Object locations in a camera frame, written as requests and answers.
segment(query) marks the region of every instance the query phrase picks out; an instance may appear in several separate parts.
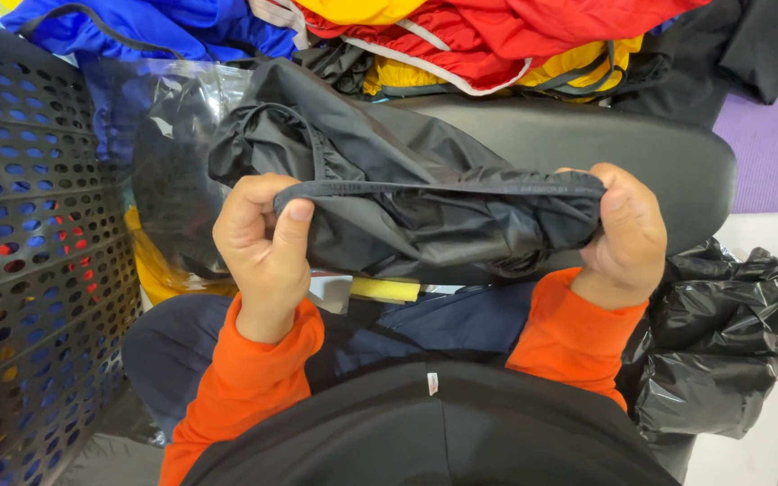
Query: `orange sleeve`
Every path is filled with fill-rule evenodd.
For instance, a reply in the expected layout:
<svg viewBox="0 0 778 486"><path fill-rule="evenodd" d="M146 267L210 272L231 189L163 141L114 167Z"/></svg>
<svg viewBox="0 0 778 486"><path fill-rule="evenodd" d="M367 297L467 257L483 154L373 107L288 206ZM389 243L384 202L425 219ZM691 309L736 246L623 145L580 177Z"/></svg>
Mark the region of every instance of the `orange sleeve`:
<svg viewBox="0 0 778 486"><path fill-rule="evenodd" d="M260 421L308 398L305 360L323 344L323 321L303 300L293 329L278 344L256 343L236 330L242 307L237 294L227 312L212 364L164 451L159 486L178 486L212 443L231 440Z"/></svg>
<svg viewBox="0 0 778 486"><path fill-rule="evenodd" d="M620 355L647 303L613 311L569 286L580 268L549 273L534 289L530 315L506 367L605 395L626 411L614 389Z"/></svg>

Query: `clothing tag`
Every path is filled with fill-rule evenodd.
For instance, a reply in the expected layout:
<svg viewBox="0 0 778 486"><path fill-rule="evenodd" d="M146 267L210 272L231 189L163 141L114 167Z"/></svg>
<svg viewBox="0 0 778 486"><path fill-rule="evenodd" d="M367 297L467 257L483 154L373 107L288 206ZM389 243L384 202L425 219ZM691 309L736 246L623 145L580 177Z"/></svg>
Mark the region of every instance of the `clothing tag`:
<svg viewBox="0 0 778 486"><path fill-rule="evenodd" d="M428 373L428 396L433 396L438 392L438 374Z"/></svg>

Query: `perforated basket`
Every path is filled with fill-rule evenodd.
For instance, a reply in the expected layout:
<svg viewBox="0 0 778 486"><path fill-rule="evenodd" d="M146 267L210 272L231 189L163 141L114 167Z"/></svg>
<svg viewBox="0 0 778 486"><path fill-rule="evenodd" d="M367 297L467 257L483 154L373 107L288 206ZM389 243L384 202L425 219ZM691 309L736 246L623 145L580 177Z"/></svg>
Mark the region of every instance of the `perforated basket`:
<svg viewBox="0 0 778 486"><path fill-rule="evenodd" d="M54 479L123 381L141 313L117 169L80 72L0 28L0 484Z"/></svg>

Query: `navy blue pants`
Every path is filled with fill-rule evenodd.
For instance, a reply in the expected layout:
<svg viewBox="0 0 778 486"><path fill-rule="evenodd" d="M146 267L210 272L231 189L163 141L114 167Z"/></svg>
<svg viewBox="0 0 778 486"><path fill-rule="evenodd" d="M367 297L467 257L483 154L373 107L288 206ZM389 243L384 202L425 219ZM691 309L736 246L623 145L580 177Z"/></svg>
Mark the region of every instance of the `navy blue pants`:
<svg viewBox="0 0 778 486"><path fill-rule="evenodd" d="M322 348L305 363L311 393L412 360L468 360L505 366L530 310L534 282L416 303L351 299L347 315L321 310ZM232 299L202 294L170 298L136 320L122 344L136 394L167 437L197 396Z"/></svg>

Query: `hand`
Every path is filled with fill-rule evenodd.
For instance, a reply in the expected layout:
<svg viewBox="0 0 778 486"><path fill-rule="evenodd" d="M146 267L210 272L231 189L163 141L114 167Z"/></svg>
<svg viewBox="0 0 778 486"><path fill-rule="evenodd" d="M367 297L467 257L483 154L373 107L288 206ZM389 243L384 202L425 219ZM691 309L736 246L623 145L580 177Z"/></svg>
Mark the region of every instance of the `hand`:
<svg viewBox="0 0 778 486"><path fill-rule="evenodd" d="M598 163L589 173L607 189L600 201L602 232L581 250L584 267L570 289L607 311L641 304L665 270L659 203L647 186L613 164Z"/></svg>
<svg viewBox="0 0 778 486"><path fill-rule="evenodd" d="M297 182L276 174L242 177L212 229L242 294L236 329L254 342L277 344L287 336L311 283L305 250L314 204L294 199L278 218L272 210L275 195Z"/></svg>

